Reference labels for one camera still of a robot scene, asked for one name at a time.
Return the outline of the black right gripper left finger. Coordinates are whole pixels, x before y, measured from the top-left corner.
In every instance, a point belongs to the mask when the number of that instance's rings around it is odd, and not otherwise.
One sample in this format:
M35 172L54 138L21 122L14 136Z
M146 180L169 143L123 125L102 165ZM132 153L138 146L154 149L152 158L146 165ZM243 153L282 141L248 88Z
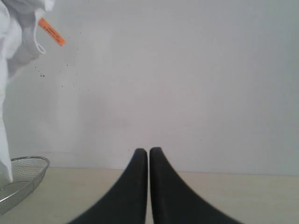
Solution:
M148 194L147 152L138 148L112 188L71 224L144 224Z

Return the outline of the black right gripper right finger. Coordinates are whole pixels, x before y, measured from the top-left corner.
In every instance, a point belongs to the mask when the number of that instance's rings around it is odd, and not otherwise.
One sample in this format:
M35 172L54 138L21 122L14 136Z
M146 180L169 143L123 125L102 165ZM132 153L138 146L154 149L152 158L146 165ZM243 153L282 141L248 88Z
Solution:
M238 224L194 192L160 147L149 152L150 197L155 224Z

